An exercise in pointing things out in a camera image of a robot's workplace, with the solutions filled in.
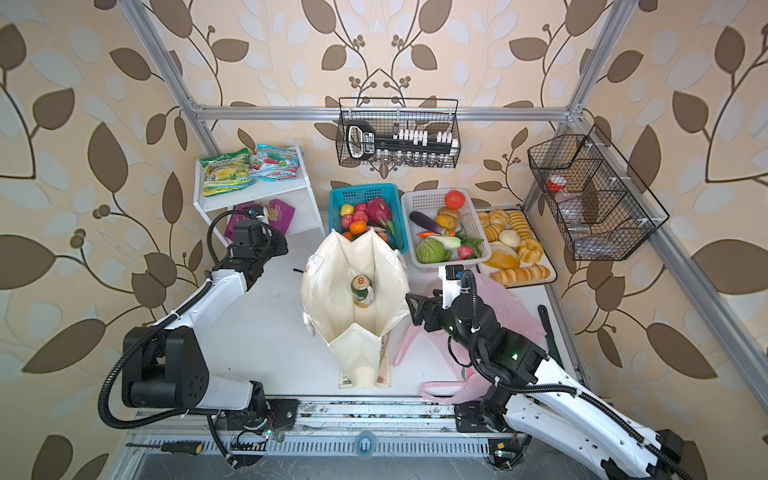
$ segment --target can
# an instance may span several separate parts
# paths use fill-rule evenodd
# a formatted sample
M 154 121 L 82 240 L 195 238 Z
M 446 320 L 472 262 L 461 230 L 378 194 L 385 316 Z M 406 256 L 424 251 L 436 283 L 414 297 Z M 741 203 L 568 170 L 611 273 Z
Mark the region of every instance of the can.
M 358 275 L 352 279 L 352 297 L 355 305 L 360 308 L 368 308 L 373 304 L 375 297 L 371 279 L 365 275 Z

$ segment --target white plastic basket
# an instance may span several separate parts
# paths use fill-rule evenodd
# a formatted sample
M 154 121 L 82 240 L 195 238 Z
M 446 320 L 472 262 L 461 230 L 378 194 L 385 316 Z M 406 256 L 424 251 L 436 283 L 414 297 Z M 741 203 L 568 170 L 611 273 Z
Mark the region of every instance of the white plastic basket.
M 409 215 L 413 211 L 421 212 L 427 217 L 434 219 L 437 217 L 437 211 L 445 206 L 445 194 L 451 190 L 457 190 L 464 194 L 466 201 L 464 206 L 458 209 L 461 214 L 458 219 L 458 225 L 461 230 L 470 237 L 481 238 L 482 245 L 480 251 L 477 252 L 478 257 L 471 260 L 461 260 L 458 258 L 458 254 L 455 254 L 447 262 L 439 263 L 421 263 L 416 258 L 416 247 L 422 241 L 418 237 L 419 233 L 426 232 L 427 230 L 421 228 L 419 225 L 413 223 Z M 491 258 L 491 246 L 488 245 L 488 239 L 485 237 L 485 231 L 480 224 L 480 218 L 478 217 L 475 208 L 472 206 L 472 200 L 469 198 L 467 190 L 462 188 L 437 188 L 434 190 L 418 190 L 403 194 L 400 197 L 400 204 L 402 205 L 403 220 L 406 222 L 406 236 L 408 237 L 408 245 L 410 245 L 409 251 L 413 263 L 423 270 L 436 270 L 439 266 L 444 265 L 474 265 L 476 263 L 485 262 Z

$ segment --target black wire basket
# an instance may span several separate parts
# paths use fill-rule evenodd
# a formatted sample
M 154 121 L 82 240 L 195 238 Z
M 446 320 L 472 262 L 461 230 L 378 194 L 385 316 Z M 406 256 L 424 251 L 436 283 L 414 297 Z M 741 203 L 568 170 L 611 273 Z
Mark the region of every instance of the black wire basket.
M 626 172 L 608 163 L 603 137 L 593 127 L 587 135 L 560 135 L 528 149 L 531 172 L 573 260 L 626 260 L 669 219 L 621 152 Z
M 447 98 L 339 99 L 339 165 L 455 168 L 462 149 L 458 100 Z

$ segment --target white tote bag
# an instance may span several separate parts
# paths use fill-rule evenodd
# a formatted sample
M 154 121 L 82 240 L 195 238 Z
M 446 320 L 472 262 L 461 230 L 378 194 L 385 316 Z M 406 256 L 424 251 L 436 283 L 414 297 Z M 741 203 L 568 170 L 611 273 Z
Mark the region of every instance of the white tote bag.
M 375 298 L 368 308 L 353 300 L 352 279 L 358 275 L 371 279 Z M 354 242 L 331 232 L 307 261 L 304 322 L 326 341 L 353 388 L 377 386 L 382 338 L 410 316 L 408 291 L 399 251 L 372 230 Z

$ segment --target blue plastic basket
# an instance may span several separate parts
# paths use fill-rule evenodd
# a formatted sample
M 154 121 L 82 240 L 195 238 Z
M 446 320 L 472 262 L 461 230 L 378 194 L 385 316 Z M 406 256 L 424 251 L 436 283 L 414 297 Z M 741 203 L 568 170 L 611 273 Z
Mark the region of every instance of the blue plastic basket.
M 383 198 L 392 210 L 392 223 L 395 224 L 395 238 L 390 239 L 390 244 L 400 250 L 400 253 L 408 251 L 408 239 L 404 230 L 405 222 L 402 221 L 402 208 L 400 208 L 400 196 L 394 184 L 357 185 L 355 187 L 334 188 L 331 190 L 328 224 L 335 231 L 342 233 L 341 211 L 342 205 L 349 204 L 353 207 L 363 202 L 368 203 L 376 197 Z

